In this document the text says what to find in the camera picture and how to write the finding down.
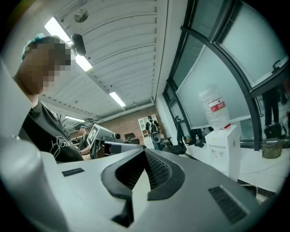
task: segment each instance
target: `red label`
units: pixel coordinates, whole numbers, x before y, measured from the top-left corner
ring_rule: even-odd
[[[224,108],[225,106],[226,106],[225,103],[224,102],[221,102],[219,104],[216,104],[214,106],[211,106],[210,109],[211,109],[212,112],[215,112],[215,111],[218,111],[218,110]]]

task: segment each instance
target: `water bottle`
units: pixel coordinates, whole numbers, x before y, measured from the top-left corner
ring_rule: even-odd
[[[198,137],[198,135],[195,136],[195,139],[196,139],[196,143],[199,143],[199,137]]]
[[[209,125],[214,130],[223,129],[229,124],[230,116],[217,85],[207,86],[198,94],[198,99],[204,108]]]

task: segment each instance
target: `brick wall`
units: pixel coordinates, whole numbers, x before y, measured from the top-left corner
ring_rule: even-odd
[[[139,127],[138,119],[153,114],[156,115],[157,121],[160,125],[161,133],[164,135],[164,137],[166,137],[165,129],[163,127],[159,113],[155,106],[151,106],[143,110],[135,111],[133,113],[126,114],[118,118],[99,123],[99,125],[115,133],[119,133],[123,141],[125,141],[125,134],[134,133],[136,138],[140,140],[140,144],[143,145],[144,144],[143,136],[142,131],[140,130]],[[77,132],[70,135],[71,138],[75,138],[77,136],[79,136]]]

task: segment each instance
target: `ceiling light fixture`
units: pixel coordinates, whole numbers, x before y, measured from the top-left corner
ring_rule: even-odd
[[[119,96],[115,93],[115,92],[111,92],[109,93],[110,96],[121,106],[121,107],[124,107],[126,106],[124,104],[124,102],[119,98]]]
[[[75,120],[75,121],[85,122],[85,121],[82,120],[82,119],[74,118],[74,117],[67,116],[67,115],[65,116],[65,118],[68,118],[68,119],[71,119],[71,120]]]
[[[44,27],[50,33],[50,35],[58,36],[67,45],[70,46],[73,44],[69,36],[65,33],[65,31],[62,29],[62,27],[59,25],[54,17],[52,17]],[[92,68],[92,65],[87,61],[84,56],[77,55],[76,62],[85,72]]]

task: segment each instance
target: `chair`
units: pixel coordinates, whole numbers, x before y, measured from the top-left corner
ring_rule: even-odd
[[[178,116],[175,117],[175,123],[176,123],[176,129],[177,129],[177,142],[178,142],[178,144],[173,146],[171,141],[170,141],[171,138],[166,138],[169,141],[161,143],[161,145],[167,145],[167,147],[165,147],[163,149],[163,151],[170,152],[170,153],[173,153],[175,155],[183,155],[186,152],[186,147],[182,141],[182,129],[180,126],[180,119],[178,118]]]
[[[139,139],[134,139],[136,136],[134,133],[125,134],[125,142],[126,144],[140,144]]]

